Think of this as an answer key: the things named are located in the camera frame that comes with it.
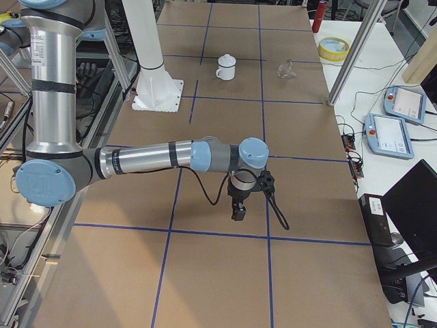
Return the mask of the upper teach pendant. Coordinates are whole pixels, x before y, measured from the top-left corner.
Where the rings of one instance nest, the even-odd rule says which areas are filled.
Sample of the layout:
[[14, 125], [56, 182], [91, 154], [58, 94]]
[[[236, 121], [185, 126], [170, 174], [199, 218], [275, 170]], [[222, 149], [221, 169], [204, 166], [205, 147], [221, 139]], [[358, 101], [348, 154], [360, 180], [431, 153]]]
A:
[[385, 91], [383, 108], [387, 115], [420, 125], [424, 123], [426, 96], [403, 86], [393, 86]]

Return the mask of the black computer monitor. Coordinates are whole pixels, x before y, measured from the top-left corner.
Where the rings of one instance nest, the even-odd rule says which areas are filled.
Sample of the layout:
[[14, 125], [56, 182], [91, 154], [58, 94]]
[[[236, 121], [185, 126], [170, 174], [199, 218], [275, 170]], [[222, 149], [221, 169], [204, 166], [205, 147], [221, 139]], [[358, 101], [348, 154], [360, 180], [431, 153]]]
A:
[[436, 171], [424, 159], [383, 196], [382, 204], [413, 252], [436, 255]]

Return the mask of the orange electronics board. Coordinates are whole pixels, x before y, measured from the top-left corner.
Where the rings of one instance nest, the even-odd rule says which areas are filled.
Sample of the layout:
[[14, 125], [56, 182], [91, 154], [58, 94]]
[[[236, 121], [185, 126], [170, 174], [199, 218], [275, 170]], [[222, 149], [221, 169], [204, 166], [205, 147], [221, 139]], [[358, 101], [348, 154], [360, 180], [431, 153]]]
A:
[[357, 162], [348, 161], [348, 164], [353, 178], [359, 179], [364, 177], [361, 166]]
[[346, 152], [356, 150], [354, 134], [343, 134], [341, 140]]

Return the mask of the white enamel mug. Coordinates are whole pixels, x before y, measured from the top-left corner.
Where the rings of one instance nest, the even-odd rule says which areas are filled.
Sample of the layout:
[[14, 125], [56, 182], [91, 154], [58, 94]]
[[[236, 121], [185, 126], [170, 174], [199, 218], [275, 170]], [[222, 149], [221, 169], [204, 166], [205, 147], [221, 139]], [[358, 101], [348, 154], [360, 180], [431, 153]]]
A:
[[230, 81], [235, 77], [236, 65], [230, 68], [220, 67], [216, 70], [216, 77], [223, 81]]

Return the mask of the white mug lid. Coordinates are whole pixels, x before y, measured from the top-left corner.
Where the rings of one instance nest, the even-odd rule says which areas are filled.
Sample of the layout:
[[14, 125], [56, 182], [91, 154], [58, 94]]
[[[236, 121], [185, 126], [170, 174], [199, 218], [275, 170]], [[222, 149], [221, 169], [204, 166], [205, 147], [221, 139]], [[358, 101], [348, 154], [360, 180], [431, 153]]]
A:
[[224, 68], [234, 67], [236, 65], [236, 58], [230, 54], [224, 54], [218, 58], [218, 65]]

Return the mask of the red cylinder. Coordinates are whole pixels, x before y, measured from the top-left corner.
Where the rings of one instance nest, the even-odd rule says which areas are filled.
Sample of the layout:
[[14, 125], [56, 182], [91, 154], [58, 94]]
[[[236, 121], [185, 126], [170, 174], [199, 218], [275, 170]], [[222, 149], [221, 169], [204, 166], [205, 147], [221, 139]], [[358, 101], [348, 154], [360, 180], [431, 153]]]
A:
[[321, 26], [322, 21], [324, 19], [324, 15], [325, 15], [327, 7], [328, 7], [327, 1], [320, 0], [318, 2], [317, 10], [315, 12], [315, 16], [313, 19], [313, 24], [311, 26], [313, 33], [317, 33], [320, 30], [320, 26]]

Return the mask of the wooden plank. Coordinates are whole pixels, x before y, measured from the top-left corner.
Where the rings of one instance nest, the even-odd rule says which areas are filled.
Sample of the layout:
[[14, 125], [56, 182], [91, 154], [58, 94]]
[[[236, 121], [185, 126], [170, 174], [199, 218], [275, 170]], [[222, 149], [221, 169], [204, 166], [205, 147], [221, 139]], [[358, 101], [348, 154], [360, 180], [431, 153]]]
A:
[[436, 28], [402, 73], [405, 83], [420, 84], [436, 65]]

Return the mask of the lower teach pendant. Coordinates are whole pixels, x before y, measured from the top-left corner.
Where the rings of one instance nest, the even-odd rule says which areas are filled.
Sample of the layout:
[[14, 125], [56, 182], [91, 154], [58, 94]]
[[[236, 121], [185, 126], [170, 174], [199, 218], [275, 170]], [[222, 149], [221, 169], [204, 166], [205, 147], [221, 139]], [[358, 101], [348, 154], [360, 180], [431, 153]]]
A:
[[369, 149], [382, 156], [413, 159], [414, 150], [403, 118], [369, 113], [365, 118]]

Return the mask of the aluminium frame post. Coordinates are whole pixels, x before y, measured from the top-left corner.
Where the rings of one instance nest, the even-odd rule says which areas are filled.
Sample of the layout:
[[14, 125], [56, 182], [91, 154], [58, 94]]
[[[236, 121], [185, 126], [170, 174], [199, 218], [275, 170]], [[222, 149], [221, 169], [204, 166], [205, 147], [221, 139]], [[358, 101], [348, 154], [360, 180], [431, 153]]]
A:
[[356, 61], [358, 60], [361, 51], [364, 48], [366, 41], [368, 40], [374, 25], [376, 24], [379, 16], [381, 15], [387, 0], [374, 0], [369, 6], [367, 13], [358, 29], [358, 32], [352, 42], [349, 53], [347, 54], [344, 63], [335, 79], [333, 87], [328, 95], [327, 105], [333, 107], [337, 102], [343, 88], [346, 86], [346, 82], [354, 68]]

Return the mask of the yellow tape roll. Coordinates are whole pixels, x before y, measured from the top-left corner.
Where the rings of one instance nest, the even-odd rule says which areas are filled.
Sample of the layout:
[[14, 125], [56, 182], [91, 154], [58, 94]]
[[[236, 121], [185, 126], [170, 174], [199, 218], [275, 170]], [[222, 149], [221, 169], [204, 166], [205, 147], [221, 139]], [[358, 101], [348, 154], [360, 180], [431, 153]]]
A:
[[330, 62], [341, 62], [348, 55], [350, 44], [338, 37], [322, 38], [318, 44], [318, 54]]

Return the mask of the black desktop box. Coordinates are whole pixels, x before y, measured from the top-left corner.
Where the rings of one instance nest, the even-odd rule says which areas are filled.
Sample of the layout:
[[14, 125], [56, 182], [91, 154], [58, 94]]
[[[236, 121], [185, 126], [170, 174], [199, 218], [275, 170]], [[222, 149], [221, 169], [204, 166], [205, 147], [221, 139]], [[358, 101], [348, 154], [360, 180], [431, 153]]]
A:
[[386, 211], [382, 205], [382, 197], [365, 193], [358, 201], [371, 244], [380, 247], [392, 247], [391, 231]]

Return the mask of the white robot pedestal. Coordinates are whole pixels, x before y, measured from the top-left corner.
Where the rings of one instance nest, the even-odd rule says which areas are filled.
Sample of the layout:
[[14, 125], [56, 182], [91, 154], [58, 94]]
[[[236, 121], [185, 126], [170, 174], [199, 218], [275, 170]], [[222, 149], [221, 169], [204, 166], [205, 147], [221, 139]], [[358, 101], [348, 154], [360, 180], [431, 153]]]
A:
[[122, 3], [140, 66], [132, 108], [175, 113], [184, 82], [173, 79], [165, 69], [152, 2], [127, 0]]

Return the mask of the clear glass funnel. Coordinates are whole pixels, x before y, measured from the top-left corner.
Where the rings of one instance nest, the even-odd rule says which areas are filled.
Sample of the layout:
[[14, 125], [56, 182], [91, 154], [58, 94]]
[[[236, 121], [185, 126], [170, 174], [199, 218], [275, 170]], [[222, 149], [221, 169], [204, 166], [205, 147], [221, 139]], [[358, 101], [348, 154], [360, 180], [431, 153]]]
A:
[[294, 63], [291, 59], [285, 60], [277, 70], [278, 77], [282, 79], [293, 79], [297, 76], [294, 72]]

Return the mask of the teach pendant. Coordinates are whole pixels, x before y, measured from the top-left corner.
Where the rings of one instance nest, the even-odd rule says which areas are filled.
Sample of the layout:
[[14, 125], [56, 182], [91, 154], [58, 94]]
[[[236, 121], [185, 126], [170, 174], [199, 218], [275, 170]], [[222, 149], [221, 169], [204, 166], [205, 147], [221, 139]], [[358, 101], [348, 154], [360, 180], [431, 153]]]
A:
[[414, 150], [403, 118], [369, 113], [365, 118], [369, 149], [382, 156], [413, 159]]
[[403, 86], [393, 86], [385, 91], [383, 108], [387, 115], [420, 125], [424, 123], [426, 96]]

